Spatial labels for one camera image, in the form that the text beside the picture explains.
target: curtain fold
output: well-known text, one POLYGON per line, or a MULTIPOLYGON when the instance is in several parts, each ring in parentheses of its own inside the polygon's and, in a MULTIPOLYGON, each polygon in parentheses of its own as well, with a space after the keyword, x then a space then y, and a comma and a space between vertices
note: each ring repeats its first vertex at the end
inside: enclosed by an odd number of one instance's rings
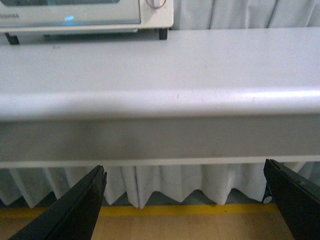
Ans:
MULTIPOLYGON (((173 30, 319 26, 320 0, 174 0, 173 30)), ((21 158, 22 154, 28 156, 29 148, 38 151, 39 156, 46 152, 54 156, 56 152, 51 153, 52 146, 61 150, 61 158, 86 158, 87 153, 82 149, 91 147, 95 151, 89 154, 97 158, 105 152, 111 159, 126 156, 135 158, 144 154, 144 145, 149 144, 149 136, 143 132, 141 139, 135 139, 135 136, 148 126, 115 126, 117 123, 92 128, 88 124, 84 129, 77 124, 72 127, 61 124, 58 128, 47 124, 44 129, 31 124, 23 129, 25 146, 19 145, 19 141, 11 137, 13 132, 21 131, 19 126, 13 126, 7 134, 1 129, 0 144, 3 148, 17 146, 11 153, 17 158, 21 158), (52 137, 44 147, 38 143, 43 141, 42 134, 48 132, 48 128, 52 137), (75 148, 74 142, 82 147, 75 148)), ((162 152, 165 146, 154 146, 154 152, 162 152)), ((266 186, 263 166, 259 163, 105 167, 107 185, 104 196, 112 204, 127 192, 128 200, 135 207, 143 208, 154 191, 182 202, 192 191, 199 189, 216 203, 224 204, 230 190, 237 188, 248 197, 261 201, 266 186)), ((287 166, 320 185, 320 162, 288 163, 287 166)), ((0 169, 0 199, 9 205, 23 196, 28 205, 34 207, 51 191, 60 198, 89 170, 87 167, 0 169)))

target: white countertop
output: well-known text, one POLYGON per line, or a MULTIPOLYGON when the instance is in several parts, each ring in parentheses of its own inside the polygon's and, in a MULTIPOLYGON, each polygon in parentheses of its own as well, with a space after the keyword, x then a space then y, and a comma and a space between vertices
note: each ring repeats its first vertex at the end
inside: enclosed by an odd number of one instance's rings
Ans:
POLYGON ((6 41, 0 121, 320 114, 320 27, 6 41))

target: oven control knob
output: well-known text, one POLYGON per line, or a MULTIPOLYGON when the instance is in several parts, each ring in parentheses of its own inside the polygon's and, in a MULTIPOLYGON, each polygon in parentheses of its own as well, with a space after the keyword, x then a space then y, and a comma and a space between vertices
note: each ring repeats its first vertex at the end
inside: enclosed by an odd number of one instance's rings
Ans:
POLYGON ((146 0, 148 5, 154 9, 161 8, 165 3, 166 0, 146 0))

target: oven door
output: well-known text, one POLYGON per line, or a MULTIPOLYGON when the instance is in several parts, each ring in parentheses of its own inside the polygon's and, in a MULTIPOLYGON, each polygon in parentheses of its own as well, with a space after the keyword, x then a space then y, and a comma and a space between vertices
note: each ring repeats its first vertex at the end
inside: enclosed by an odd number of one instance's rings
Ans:
POLYGON ((140 22, 139 0, 0 0, 0 27, 140 22))

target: toshiba logo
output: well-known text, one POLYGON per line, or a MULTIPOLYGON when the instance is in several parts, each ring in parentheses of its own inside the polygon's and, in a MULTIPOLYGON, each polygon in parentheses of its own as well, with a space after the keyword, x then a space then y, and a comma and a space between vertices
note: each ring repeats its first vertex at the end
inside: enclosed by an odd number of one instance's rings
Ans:
POLYGON ((12 13, 12 14, 0 14, 0 19, 18 19, 19 14, 12 13))

